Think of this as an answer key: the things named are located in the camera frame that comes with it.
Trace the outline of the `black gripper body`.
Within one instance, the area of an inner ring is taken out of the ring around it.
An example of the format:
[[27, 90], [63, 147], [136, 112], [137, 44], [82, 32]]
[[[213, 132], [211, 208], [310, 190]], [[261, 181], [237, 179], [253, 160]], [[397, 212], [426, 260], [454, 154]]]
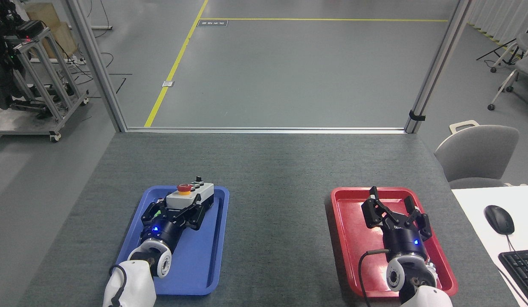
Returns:
[[397, 225], [394, 225], [392, 229], [382, 226], [381, 230], [383, 231], [383, 245], [385, 249], [389, 249], [386, 254], [388, 261], [408, 254], [415, 254], [424, 260], [428, 259], [420, 233], [415, 226], [408, 229]]
[[162, 217], [143, 221], [140, 244], [149, 239], [162, 241], [173, 253], [184, 229], [186, 229], [186, 220], [184, 218], [174, 222]]

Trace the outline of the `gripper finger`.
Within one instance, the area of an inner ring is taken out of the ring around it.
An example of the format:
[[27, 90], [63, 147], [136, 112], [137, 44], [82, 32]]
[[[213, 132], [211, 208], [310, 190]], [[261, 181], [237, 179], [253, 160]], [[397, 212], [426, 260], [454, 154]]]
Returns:
[[156, 202], [151, 202], [141, 216], [144, 229], [152, 228], [159, 225], [159, 223], [167, 221], [167, 203], [165, 198], [159, 198]]
[[361, 209], [368, 229], [379, 226], [385, 218], [397, 224], [397, 218], [393, 216], [393, 212], [379, 200], [376, 186], [370, 188], [369, 197], [362, 203]]
[[190, 228], [198, 231], [205, 213], [206, 209], [202, 204], [201, 194], [197, 194], [189, 206], [183, 209], [174, 209], [174, 224], [182, 229]]
[[433, 236], [430, 229], [430, 221], [428, 214], [421, 212], [419, 207], [415, 205], [412, 197], [406, 197], [404, 199], [406, 211], [409, 214], [404, 226], [407, 228], [416, 226], [422, 239], [430, 239]]

